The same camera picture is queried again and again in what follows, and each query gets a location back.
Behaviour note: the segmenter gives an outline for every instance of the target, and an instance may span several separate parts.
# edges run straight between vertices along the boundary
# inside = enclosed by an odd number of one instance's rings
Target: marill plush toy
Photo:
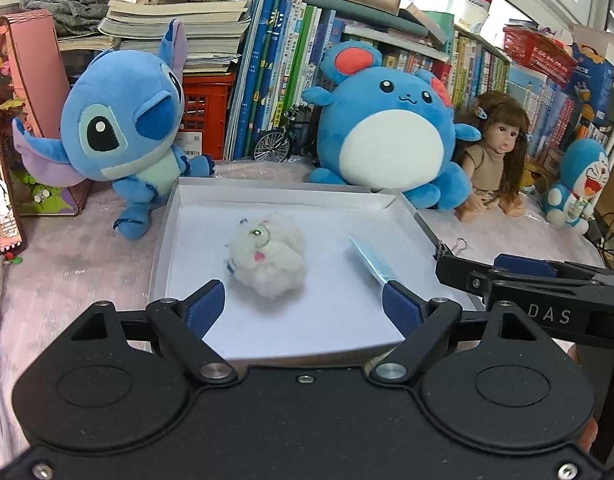
[[[157,56],[137,50],[99,54],[67,97],[60,139],[33,137],[14,120],[14,145],[27,171],[47,186],[112,181],[127,201],[114,229],[140,238],[149,211],[167,202],[179,176],[213,173],[210,157],[187,158],[173,144],[185,109],[186,59],[178,20],[169,24]]]
[[[590,201],[609,180],[607,153],[593,139],[572,142],[561,160],[561,178],[543,195],[547,221],[555,227],[569,225],[585,234],[594,206]]]
[[[426,70],[415,75],[381,66],[381,54],[358,41],[327,51],[322,72],[338,86],[308,88],[303,99],[323,107],[318,130],[319,184],[400,189],[414,207],[448,210],[462,204],[471,184],[451,162],[456,138],[479,140],[453,124],[443,84]]]

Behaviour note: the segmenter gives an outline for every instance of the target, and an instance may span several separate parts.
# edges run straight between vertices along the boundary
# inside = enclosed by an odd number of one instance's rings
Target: red basket
[[[520,27],[504,27],[503,50],[517,63],[543,73],[561,86],[572,77],[576,60],[542,34]]]
[[[185,113],[179,132],[200,135],[202,153],[215,160],[223,158],[227,99],[236,75],[194,75],[183,77]]]

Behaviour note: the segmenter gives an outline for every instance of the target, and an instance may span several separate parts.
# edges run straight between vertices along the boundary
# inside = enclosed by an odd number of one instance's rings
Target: bicycle wheel
[[[284,162],[292,152],[292,141],[284,129],[263,132],[254,145],[254,160]]]

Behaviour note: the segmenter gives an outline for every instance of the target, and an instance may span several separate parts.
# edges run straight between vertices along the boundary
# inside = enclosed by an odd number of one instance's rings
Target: baby doll face
[[[498,153],[509,153],[516,146],[519,129],[505,123],[493,123],[485,131],[484,139]]]

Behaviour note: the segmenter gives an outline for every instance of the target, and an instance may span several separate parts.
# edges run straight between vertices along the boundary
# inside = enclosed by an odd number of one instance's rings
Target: table
[[[236,162],[217,165],[218,178],[257,178],[301,182],[310,171],[303,164]],[[14,453],[27,442],[11,409],[11,390],[20,374],[81,312],[97,300],[118,310],[144,308],[163,210],[151,214],[151,228],[138,241],[112,232],[123,202],[98,186],[77,218],[28,218],[29,248],[23,263],[8,266],[0,323],[0,380],[7,399]],[[519,219],[500,211],[484,213],[474,224],[461,224],[451,212],[424,211],[423,217],[449,246],[462,237],[462,256],[492,263],[501,252],[601,265],[593,246],[572,232],[546,224],[537,206]],[[0,457],[0,467],[4,465]]]

